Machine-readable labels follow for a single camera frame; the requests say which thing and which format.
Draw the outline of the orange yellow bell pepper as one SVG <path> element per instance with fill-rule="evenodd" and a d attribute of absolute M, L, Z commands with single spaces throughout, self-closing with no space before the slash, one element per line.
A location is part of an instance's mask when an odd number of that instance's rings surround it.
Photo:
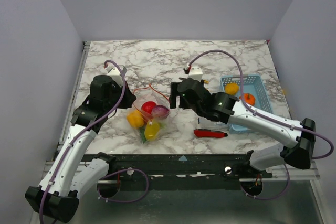
<path fill-rule="evenodd" d="M 131 113 L 128 114 L 127 120 L 131 127 L 138 129 L 141 128 L 144 125 L 144 120 L 142 113 L 138 110 L 134 110 Z"/>

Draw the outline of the purple onion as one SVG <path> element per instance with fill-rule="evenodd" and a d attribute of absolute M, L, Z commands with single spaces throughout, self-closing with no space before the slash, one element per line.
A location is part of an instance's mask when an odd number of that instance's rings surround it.
<path fill-rule="evenodd" d="M 170 110 L 167 107 L 158 104 L 152 109 L 151 114 L 154 118 L 164 120 L 168 117 L 169 112 Z"/>

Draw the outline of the red apple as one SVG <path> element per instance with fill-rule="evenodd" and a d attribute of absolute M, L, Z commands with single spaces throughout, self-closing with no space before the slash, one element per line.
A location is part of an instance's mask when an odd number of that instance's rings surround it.
<path fill-rule="evenodd" d="M 152 110 L 156 107 L 156 103 L 153 101 L 148 101 L 143 103 L 141 106 L 141 110 L 146 112 L 147 114 L 152 114 Z"/>

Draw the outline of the clear zip bag orange zipper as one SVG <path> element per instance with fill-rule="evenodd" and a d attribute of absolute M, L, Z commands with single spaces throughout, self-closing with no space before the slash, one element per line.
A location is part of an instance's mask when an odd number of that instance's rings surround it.
<path fill-rule="evenodd" d="M 133 91 L 136 100 L 127 115 L 142 144 L 159 140 L 170 130 L 170 102 L 166 95 L 149 84 Z"/>

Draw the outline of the yellow lemon squash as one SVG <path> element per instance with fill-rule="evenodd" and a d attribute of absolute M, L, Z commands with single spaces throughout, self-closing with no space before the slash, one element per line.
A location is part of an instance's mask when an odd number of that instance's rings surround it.
<path fill-rule="evenodd" d="M 156 139 L 159 131 L 160 131 L 160 125 L 158 122 L 148 121 L 144 130 L 144 136 L 147 141 L 153 141 Z"/>

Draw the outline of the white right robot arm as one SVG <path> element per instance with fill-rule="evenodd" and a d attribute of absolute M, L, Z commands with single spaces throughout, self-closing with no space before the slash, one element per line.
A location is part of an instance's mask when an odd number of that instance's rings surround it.
<path fill-rule="evenodd" d="M 225 92 L 210 93 L 201 82 L 188 78 L 170 84 L 170 107 L 192 109 L 199 117 L 212 122 L 237 124 L 278 141 L 261 151 L 248 152 L 249 160 L 241 165 L 249 178 L 269 167 L 288 164 L 297 169 L 310 169 L 316 137 L 316 124 L 285 119 L 245 105 L 239 98 Z"/>

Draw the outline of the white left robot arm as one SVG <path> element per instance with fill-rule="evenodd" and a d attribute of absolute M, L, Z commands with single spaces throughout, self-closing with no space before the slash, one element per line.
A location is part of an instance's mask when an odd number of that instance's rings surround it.
<path fill-rule="evenodd" d="M 30 186 L 25 192 L 26 200 L 40 217 L 68 223 L 88 189 L 100 178 L 116 175 L 116 159 L 105 153 L 99 153 L 82 172 L 76 171 L 109 113 L 131 108 L 135 100 L 127 82 L 117 81 L 117 76 L 94 77 L 89 95 L 73 113 L 67 139 L 52 167 L 37 187 Z"/>

